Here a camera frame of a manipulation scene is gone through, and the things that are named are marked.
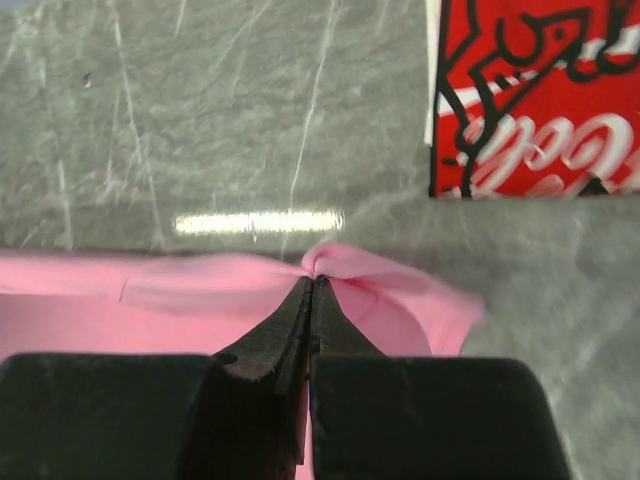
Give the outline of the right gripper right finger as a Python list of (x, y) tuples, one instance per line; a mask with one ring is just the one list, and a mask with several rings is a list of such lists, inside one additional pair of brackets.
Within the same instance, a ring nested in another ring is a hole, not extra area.
[(566, 479), (545, 392), (508, 358), (388, 357), (326, 278), (310, 320), (317, 479)]

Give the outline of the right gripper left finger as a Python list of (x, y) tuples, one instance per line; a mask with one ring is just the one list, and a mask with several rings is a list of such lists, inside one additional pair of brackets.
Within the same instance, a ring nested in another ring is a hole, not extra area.
[(291, 479), (304, 451), (312, 283), (211, 356), (17, 354), (5, 479)]

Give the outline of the pink t-shirt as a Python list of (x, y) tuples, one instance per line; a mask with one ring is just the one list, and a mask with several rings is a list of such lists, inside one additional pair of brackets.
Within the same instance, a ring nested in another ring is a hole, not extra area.
[[(456, 356), (481, 301), (439, 279), (342, 244), (299, 265), (246, 254), (157, 258), (1, 255), (1, 366), (17, 354), (202, 355), (239, 340), (303, 278), (326, 278), (347, 319), (388, 357)], [(304, 451), (311, 479), (310, 320)]]

